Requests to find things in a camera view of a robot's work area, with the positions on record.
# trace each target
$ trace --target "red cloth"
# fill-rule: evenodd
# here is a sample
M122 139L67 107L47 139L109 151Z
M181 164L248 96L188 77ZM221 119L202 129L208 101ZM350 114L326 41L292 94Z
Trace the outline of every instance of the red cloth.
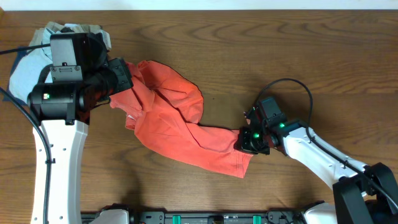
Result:
M134 86L111 96L127 113L126 127L149 149L171 159L244 177L252 155L233 148L238 131L197 125L203 114L199 89L170 67L127 63Z

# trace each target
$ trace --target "white wall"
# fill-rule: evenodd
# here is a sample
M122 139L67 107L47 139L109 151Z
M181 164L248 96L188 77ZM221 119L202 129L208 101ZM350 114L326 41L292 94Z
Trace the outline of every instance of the white wall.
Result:
M398 0L0 0L5 11L398 9Z

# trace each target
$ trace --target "wooden table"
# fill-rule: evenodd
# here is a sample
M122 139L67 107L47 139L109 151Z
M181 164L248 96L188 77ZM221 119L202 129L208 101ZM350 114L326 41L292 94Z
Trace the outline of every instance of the wooden table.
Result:
M282 77L308 85L312 127L332 145L398 174L398 12L395 11L101 11L6 12L0 49L27 45L48 21L100 24L112 57L156 60L199 86L201 124L238 129L259 90ZM2 55L5 88L15 54ZM290 118L306 119L308 96L294 83L270 93ZM83 153L81 209L251 210L333 203L331 190L277 151L255 156L244 179L162 157L124 128L125 113L91 113ZM0 103L0 222L30 220L35 179L32 126Z

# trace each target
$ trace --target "dark blue fabric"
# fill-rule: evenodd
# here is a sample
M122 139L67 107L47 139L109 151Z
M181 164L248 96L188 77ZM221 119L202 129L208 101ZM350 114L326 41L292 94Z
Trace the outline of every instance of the dark blue fabric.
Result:
M23 57L25 57L26 55L27 55L26 50L17 52L17 57L15 58L14 64L12 65L10 76L14 73L14 70L17 68L18 63L21 61L21 59L22 59ZM8 83L8 85L7 85L7 92L8 92L11 96L14 96L14 95L10 92L9 86L10 86L10 84ZM18 98L15 98L15 99L16 99L17 102L18 102L19 104L21 104L22 106L26 106L26 103L23 102L22 100L20 100L20 99L18 99ZM10 100L9 100L7 97L4 97L4 98L3 98L3 101L10 101Z

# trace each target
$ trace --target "wooden tabletop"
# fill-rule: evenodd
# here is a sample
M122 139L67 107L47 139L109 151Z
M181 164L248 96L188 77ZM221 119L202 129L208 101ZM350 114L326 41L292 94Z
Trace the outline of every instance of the wooden tabletop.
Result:
M0 50L28 45L48 21L99 24L112 57L170 65L205 98L201 124L238 129L259 90L282 77L308 85L312 127L330 144L398 174L396 11L6 12ZM5 88L15 54L2 55ZM294 83L270 92L290 118L306 119L308 96ZM124 128L125 113L91 113L81 169L81 209L112 203L168 211L299 208L333 194L299 162L272 150L254 156L244 179L203 170L146 149ZM0 222L28 223L35 180L32 126L0 102Z

